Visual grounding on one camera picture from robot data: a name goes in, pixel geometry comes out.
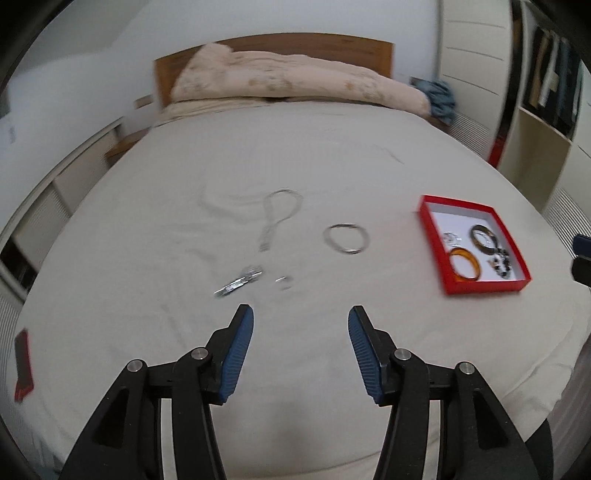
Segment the red box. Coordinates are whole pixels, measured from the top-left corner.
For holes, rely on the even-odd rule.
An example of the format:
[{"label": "red box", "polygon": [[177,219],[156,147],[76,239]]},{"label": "red box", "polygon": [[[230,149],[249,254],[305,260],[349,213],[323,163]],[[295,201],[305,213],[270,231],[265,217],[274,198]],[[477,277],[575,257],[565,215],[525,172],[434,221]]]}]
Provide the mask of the red box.
[{"label": "red box", "polygon": [[[494,208],[479,203],[465,202],[464,200],[424,195],[421,198],[418,214],[427,234],[427,239],[431,244],[443,289],[448,295],[519,291],[531,281],[530,271],[519,249]],[[509,259],[511,260],[510,278],[501,278],[494,272],[492,267],[487,269],[482,265],[482,262],[479,262],[483,271],[480,280],[458,280],[448,255],[451,247],[448,247],[441,239],[443,232],[453,231],[445,228],[442,230],[441,227],[444,227],[446,222],[454,224],[454,228],[459,230],[455,233],[462,239],[461,247],[469,250],[477,258],[483,256],[488,258],[488,256],[479,252],[470,243],[469,228],[466,225],[472,222],[473,224],[483,224],[489,227],[498,238],[499,246],[509,252]]]},{"label": "red box", "polygon": [[29,332],[23,329],[14,339],[14,353],[17,360],[17,386],[14,390],[14,401],[22,403],[24,398],[33,391],[33,374],[29,355]]}]

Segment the silver necklace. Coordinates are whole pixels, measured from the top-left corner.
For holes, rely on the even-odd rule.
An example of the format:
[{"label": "silver necklace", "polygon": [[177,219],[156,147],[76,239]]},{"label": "silver necklace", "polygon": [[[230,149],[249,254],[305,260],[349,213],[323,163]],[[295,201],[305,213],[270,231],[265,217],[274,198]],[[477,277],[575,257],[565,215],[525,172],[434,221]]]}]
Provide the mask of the silver necklace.
[{"label": "silver necklace", "polygon": [[[271,199],[275,195],[277,195],[278,193],[287,193],[287,194],[291,195],[293,198],[295,198],[296,201],[295,201],[295,206],[294,206],[293,210],[290,212],[290,214],[288,216],[286,216],[280,220],[275,220],[274,214],[273,214],[273,204],[271,203]],[[285,220],[293,217],[297,212],[299,212],[301,209],[301,203],[303,200],[304,200],[304,197],[302,197],[302,195],[300,195],[295,190],[290,190],[290,189],[276,190],[273,193],[270,193],[269,195],[267,195],[263,199],[262,206],[263,206],[263,209],[265,210],[265,218],[267,219],[267,225],[265,226],[265,228],[262,231],[261,244],[259,246],[259,251],[266,252],[267,250],[269,250],[271,248],[271,240],[273,239],[273,236],[275,235],[275,230],[277,230],[277,226],[281,222],[284,222]]]}]

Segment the red object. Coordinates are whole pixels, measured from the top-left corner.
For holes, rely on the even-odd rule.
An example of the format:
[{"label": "red object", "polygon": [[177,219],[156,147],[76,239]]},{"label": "red object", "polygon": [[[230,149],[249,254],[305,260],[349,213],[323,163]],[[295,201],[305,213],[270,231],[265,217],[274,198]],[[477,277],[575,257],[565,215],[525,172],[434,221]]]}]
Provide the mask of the red object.
[{"label": "red object", "polygon": [[497,168],[501,162],[501,154],[505,148],[506,137],[497,137],[492,144],[491,154],[488,157],[488,163]]},{"label": "red object", "polygon": [[14,401],[22,403],[24,398],[33,391],[33,374],[29,357],[29,332],[22,330],[14,339],[14,352],[17,359],[17,386],[14,390]]},{"label": "red object", "polygon": [[[437,229],[435,220],[429,208],[429,203],[437,203],[440,205],[447,205],[452,207],[477,210],[485,212],[492,216],[503,233],[509,250],[512,251],[512,262],[517,262],[523,272],[523,279],[519,280],[504,280],[504,281],[458,281],[453,270],[452,264],[449,261],[448,253],[443,245],[440,237],[440,232]],[[427,239],[431,243],[431,250],[439,267],[439,274],[443,289],[448,295],[462,294],[462,293],[491,293],[500,291],[519,291],[522,290],[530,281],[530,271],[528,270],[517,245],[511,238],[509,230],[501,221],[501,218],[496,214],[495,209],[480,203],[465,202],[464,200],[454,200],[445,197],[435,197],[424,195],[419,204],[419,217],[423,223],[423,228],[427,234]]]}]

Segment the blue gripper pad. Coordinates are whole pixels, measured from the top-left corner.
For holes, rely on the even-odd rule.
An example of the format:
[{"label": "blue gripper pad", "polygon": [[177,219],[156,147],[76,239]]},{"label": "blue gripper pad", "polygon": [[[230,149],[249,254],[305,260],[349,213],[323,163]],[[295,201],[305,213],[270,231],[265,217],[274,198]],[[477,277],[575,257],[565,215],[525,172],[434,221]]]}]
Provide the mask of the blue gripper pad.
[{"label": "blue gripper pad", "polygon": [[573,238],[573,252],[579,257],[591,259],[591,238],[584,235],[576,235]]},{"label": "blue gripper pad", "polygon": [[361,370],[365,389],[368,395],[374,399],[374,402],[379,404],[384,398],[384,392],[382,391],[382,385],[379,380],[380,368],[378,358],[354,310],[349,312],[349,337],[353,344],[353,350],[357,357],[357,363],[359,364],[359,370]]},{"label": "blue gripper pad", "polygon": [[223,362],[222,382],[218,394],[222,403],[226,403],[228,397],[236,390],[246,351],[251,343],[254,319],[252,308],[248,307]]}]

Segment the blue cloth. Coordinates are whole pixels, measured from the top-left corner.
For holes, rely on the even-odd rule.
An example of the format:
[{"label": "blue cloth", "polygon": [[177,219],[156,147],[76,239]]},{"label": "blue cloth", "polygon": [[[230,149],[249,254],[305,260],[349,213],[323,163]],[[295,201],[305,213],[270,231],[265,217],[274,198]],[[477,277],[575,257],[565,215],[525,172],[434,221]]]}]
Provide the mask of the blue cloth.
[{"label": "blue cloth", "polygon": [[446,125],[451,125],[456,117],[456,100],[452,89],[444,80],[419,80],[414,85],[421,90],[431,102],[431,116],[438,118]]}]

